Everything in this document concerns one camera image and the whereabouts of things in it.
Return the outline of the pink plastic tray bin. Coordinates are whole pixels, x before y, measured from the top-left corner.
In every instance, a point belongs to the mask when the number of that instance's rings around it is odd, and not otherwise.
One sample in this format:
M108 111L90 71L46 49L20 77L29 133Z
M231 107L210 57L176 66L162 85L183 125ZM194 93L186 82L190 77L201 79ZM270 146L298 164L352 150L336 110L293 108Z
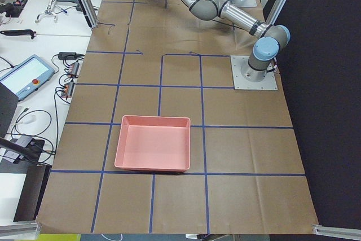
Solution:
M188 117L122 117L114 161L116 168L185 172L190 164L191 120Z

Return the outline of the black handheld tool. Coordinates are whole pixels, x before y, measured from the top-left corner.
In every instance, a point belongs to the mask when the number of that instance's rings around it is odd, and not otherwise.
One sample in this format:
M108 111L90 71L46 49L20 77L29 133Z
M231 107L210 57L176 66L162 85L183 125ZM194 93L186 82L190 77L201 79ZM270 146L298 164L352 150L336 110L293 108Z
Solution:
M18 29L18 30L2 30L2 35L8 37L16 37L16 36L27 36L29 35L30 38L33 40L36 37L36 32L31 29Z

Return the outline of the metal tongs stand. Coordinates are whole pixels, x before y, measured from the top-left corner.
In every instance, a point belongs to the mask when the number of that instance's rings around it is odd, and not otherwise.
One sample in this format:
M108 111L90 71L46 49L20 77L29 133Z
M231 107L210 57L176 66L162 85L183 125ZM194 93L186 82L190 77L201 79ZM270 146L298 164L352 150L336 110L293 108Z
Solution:
M51 17L53 18L55 23L57 22L58 16L55 12L53 12L52 4L53 4L53 0L49 0L47 8L44 10L44 12L37 15L36 20L34 21L36 24L38 24L42 19L46 17Z

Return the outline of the black power adapter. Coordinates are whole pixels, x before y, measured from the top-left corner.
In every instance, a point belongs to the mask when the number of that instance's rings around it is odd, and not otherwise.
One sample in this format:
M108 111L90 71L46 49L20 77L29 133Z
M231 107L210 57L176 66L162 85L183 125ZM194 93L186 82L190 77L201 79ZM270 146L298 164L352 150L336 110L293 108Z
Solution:
M58 54L59 60L76 60L77 53L76 52L60 52Z

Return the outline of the blue teach pendant tablet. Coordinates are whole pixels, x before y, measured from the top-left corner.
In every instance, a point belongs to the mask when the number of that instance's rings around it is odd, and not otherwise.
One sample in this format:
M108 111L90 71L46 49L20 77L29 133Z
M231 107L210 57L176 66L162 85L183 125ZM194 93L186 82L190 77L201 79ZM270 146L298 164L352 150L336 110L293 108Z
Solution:
M42 58L31 55L2 76L1 83L22 101L37 91L54 73L53 67Z

